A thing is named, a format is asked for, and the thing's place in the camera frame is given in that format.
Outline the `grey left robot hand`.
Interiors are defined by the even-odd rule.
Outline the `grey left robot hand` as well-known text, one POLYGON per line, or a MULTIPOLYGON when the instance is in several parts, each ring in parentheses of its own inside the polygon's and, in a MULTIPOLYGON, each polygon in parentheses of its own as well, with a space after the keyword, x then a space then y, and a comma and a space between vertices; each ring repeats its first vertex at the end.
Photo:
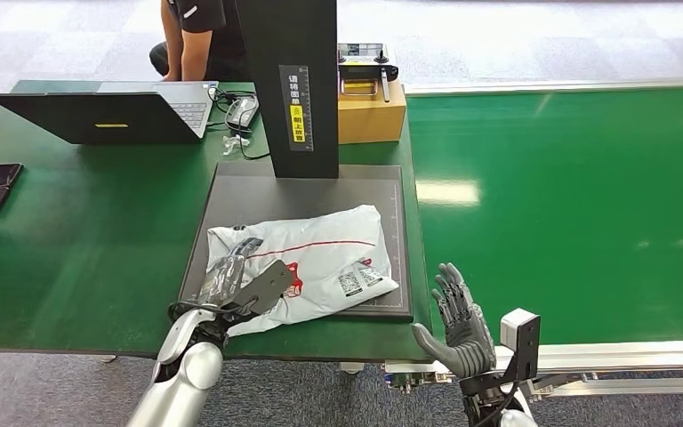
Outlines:
POLYGON ((245 278, 248 257, 262 243, 260 238, 246 238, 210 262, 197 303, 216 312, 243 317, 261 315, 275 307, 293 282, 293 276, 284 262, 276 260, 259 268, 254 278, 245 278))

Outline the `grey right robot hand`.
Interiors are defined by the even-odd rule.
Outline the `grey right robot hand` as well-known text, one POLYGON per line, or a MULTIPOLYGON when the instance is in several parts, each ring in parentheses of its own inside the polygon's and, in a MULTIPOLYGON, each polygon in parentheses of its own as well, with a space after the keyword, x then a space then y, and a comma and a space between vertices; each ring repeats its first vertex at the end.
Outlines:
POLYGON ((437 289, 431 297, 437 304, 445 329, 444 342, 422 324, 411 325, 418 345, 459 378, 471 378, 495 369, 494 340, 482 309, 469 290, 462 273, 451 262, 438 265, 437 289))

